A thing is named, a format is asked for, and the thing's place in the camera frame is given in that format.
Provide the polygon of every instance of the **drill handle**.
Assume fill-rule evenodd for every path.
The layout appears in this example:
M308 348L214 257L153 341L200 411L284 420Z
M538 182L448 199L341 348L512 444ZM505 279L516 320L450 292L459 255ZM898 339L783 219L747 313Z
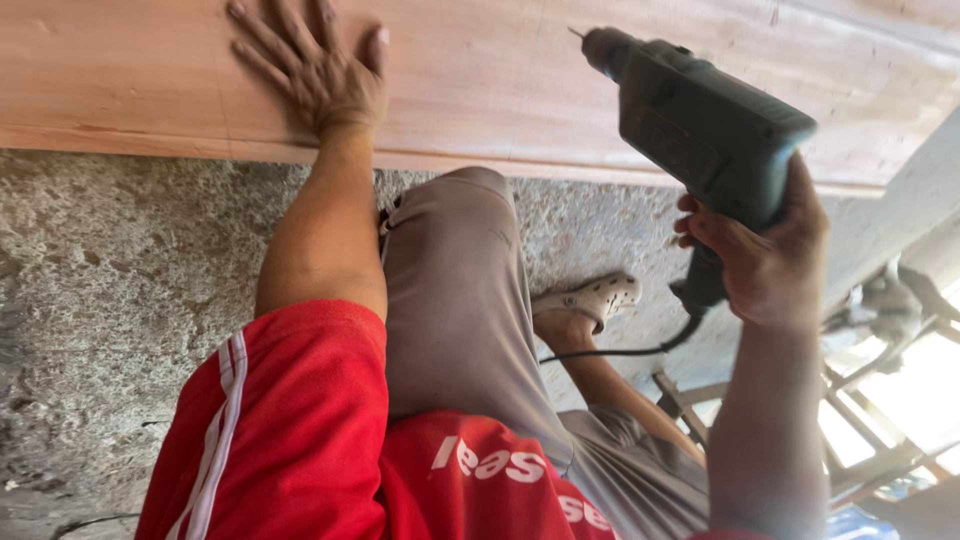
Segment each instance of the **drill handle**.
M723 285L723 261L698 240L690 258L686 279L670 283L670 290L690 315L704 316L727 298Z

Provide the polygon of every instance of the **black cable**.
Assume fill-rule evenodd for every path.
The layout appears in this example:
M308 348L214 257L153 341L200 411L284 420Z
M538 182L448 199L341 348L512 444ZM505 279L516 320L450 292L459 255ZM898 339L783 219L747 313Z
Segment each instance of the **black cable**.
M550 358L544 358L540 360L541 364L550 362L553 360L560 360L563 358L576 358L578 356L650 356L658 355L660 353L667 353L672 349L675 349L678 345L685 342L694 332L700 328L700 323L703 322L704 317L702 315L690 315L690 320L686 322L686 326L681 330L677 335L671 337L667 341L660 343L659 347L653 349L610 349L607 351L580 351L577 353L567 353L565 355L556 355L551 356Z

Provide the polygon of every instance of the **wooden board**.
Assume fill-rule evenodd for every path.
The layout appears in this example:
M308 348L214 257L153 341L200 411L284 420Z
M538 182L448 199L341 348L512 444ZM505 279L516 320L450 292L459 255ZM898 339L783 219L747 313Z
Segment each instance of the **wooden board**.
M960 104L960 5L889 0L350 0L391 29L375 164L672 185L619 139L616 86L567 30L693 50L821 123L826 192L877 196ZM221 0L0 2L0 146L309 162L314 139L228 50Z

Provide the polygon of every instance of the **gray shorts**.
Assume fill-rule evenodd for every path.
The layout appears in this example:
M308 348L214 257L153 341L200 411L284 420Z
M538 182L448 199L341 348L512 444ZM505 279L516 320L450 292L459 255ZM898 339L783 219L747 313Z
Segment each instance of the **gray shorts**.
M625 539L707 528L707 473L686 453L616 407L550 404L502 176L472 167L414 187L381 230L392 419L452 408L537 438Z

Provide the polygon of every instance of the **right hand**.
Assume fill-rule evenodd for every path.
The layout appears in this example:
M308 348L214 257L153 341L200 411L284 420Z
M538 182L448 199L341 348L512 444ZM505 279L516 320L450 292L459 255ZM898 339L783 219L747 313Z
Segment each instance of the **right hand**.
M829 221L800 154L788 165L783 219L761 234L703 208L692 195L677 207L693 212L674 231L712 249L724 263L723 282L733 314L760 326L816 328L824 288L824 256Z
M335 14L327 0L317 0L319 32L310 34L303 18L290 7L291 0L276 0L276 10L288 40L278 36L239 0L228 10L263 48L275 58L263 58L249 44L233 42L233 51L264 77L273 81L300 110L321 143L343 130L369 132L387 114L384 68L389 33L371 28L360 47L360 58L344 48Z

